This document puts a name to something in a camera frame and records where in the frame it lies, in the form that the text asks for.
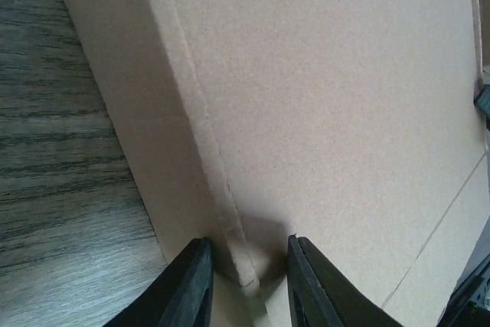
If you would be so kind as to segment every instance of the cardboard box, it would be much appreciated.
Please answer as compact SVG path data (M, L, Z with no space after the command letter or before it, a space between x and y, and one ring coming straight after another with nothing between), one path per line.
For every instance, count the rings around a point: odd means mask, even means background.
M65 2L164 255L216 245L213 325L289 325L293 233L437 323L490 214L476 0Z

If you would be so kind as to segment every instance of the wood grain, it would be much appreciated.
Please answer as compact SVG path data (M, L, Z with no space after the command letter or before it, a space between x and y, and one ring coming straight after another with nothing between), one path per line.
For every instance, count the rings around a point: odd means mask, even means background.
M165 261L63 0L0 35L0 325L102 325Z

